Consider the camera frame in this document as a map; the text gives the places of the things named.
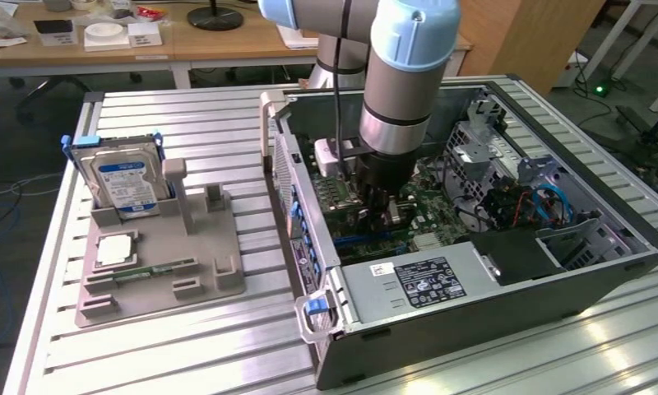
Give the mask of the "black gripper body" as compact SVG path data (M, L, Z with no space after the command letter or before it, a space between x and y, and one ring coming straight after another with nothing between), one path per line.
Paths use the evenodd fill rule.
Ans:
M415 152L387 155L379 152L356 158L356 191L367 207L386 207L388 198L399 193L412 176L418 157Z

